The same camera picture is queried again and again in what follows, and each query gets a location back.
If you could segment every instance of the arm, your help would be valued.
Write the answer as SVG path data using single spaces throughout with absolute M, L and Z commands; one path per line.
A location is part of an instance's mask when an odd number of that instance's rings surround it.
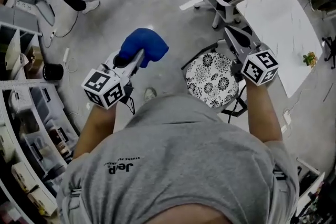
M 74 159 L 84 153 L 90 153 L 101 141 L 113 133 L 116 120 L 116 105 L 109 110 L 94 106 L 79 136 Z
M 280 124 L 266 86 L 256 86 L 246 79 L 246 90 L 250 133 L 263 143 L 282 141 Z

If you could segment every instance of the flower arrangement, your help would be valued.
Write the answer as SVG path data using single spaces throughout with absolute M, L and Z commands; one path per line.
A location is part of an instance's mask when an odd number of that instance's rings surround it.
M 313 68 L 317 63 L 315 53 L 310 51 L 307 55 L 303 55 L 303 62 L 306 63 L 307 66 Z

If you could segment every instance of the round stool seat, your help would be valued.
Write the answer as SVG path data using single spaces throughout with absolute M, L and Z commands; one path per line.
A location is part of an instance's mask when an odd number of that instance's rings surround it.
M 238 92 L 231 65 L 229 58 L 216 52 L 201 55 L 192 61 L 186 73 L 190 94 L 211 108 L 226 105 Z

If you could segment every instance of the white sneaker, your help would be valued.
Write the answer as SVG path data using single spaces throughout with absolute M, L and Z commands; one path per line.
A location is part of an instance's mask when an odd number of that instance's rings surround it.
M 155 97 L 157 97 L 157 93 L 156 93 L 156 90 L 152 87 L 148 87 L 146 88 L 145 90 L 145 103 L 147 103 L 148 101 L 154 99 Z
M 82 10 L 82 12 L 84 14 L 96 9 L 100 4 L 100 1 L 99 0 L 95 0 L 95 1 L 92 1 L 92 2 L 86 2 L 86 8 L 84 10 Z

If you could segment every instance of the blue object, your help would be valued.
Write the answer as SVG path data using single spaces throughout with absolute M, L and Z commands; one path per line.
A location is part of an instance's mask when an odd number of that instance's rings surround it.
M 124 60 L 132 59 L 141 49 L 144 49 L 145 56 L 140 67 L 145 68 L 149 61 L 159 61 L 169 50 L 169 47 L 153 30 L 138 28 L 121 45 L 119 57 Z

